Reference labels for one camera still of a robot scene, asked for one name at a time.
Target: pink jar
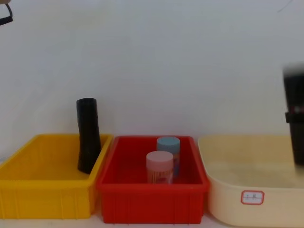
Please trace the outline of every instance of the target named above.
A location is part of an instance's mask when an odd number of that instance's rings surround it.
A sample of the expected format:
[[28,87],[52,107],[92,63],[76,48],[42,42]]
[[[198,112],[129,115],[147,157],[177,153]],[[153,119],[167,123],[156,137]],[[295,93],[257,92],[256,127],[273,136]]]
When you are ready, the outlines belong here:
[[147,154],[148,183],[172,184],[173,155],[167,151],[153,151]]

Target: table surface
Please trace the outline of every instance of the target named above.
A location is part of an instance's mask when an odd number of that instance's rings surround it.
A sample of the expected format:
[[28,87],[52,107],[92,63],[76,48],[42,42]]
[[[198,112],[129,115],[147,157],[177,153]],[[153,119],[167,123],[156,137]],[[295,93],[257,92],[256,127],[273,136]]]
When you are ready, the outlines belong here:
[[89,219],[59,220],[59,219],[0,219],[0,228],[228,228],[229,226],[216,221],[211,215],[204,215],[199,225],[171,224],[105,224],[102,218],[95,214]]

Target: red plastic bin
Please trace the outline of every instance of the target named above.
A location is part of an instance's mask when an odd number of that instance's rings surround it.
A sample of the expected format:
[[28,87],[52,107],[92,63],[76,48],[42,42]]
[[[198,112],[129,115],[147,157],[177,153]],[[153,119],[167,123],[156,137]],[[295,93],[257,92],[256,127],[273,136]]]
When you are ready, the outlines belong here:
[[199,224],[209,182],[194,140],[180,139],[180,173],[173,184],[148,184],[146,155],[160,136],[116,137],[97,189],[104,223]]

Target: cream plastic basin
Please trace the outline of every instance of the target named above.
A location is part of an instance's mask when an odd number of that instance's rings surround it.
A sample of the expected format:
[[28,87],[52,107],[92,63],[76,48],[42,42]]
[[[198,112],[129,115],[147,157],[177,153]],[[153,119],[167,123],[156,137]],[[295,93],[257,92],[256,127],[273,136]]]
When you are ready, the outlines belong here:
[[304,167],[294,164],[290,136],[213,135],[198,143],[214,217],[234,226],[304,227]]

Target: plastic bin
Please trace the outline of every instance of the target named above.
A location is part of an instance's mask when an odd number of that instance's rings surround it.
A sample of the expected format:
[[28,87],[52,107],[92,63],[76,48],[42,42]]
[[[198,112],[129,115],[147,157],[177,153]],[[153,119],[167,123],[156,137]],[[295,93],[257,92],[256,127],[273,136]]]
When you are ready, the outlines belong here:
[[95,181],[112,140],[102,135],[102,150],[90,175],[77,169],[79,135],[35,136],[0,166],[0,218],[79,219],[95,209]]
[[198,224],[207,181],[191,137],[180,136],[180,173],[173,184],[148,184],[146,155],[159,136],[120,136],[97,181],[105,223]]
[[214,217],[240,227],[303,227],[304,167],[294,164],[290,136],[206,136],[199,149]]

